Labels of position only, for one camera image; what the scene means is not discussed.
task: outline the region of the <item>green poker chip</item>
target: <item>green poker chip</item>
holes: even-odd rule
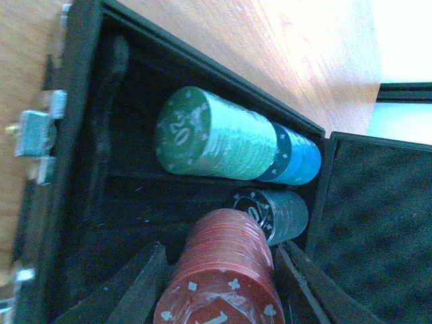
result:
[[[155,146],[168,172],[251,180],[272,164],[277,139],[262,115],[188,86],[164,105]]]

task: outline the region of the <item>black foam lining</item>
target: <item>black foam lining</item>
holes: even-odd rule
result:
[[[432,323],[432,152],[340,140],[314,260],[388,323]]]

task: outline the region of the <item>wood grain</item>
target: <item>wood grain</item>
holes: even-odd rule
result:
[[[150,21],[332,130],[365,134],[381,70],[364,0],[121,0]],[[0,126],[41,87],[58,0],[2,0]],[[0,134],[0,285],[7,280],[26,162]]]

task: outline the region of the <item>poker chip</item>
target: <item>poker chip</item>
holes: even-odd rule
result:
[[[307,184],[321,167],[321,153],[317,145],[286,127],[272,124],[277,134],[275,159],[257,180],[292,186]]]
[[[163,106],[155,147],[168,172],[252,180],[272,164],[277,139],[262,115],[187,86]]]
[[[288,190],[241,188],[229,196],[226,207],[244,211],[254,219],[270,246],[296,238],[308,224],[306,203]]]
[[[264,233],[247,214],[220,209],[188,236],[153,323],[281,323]]]

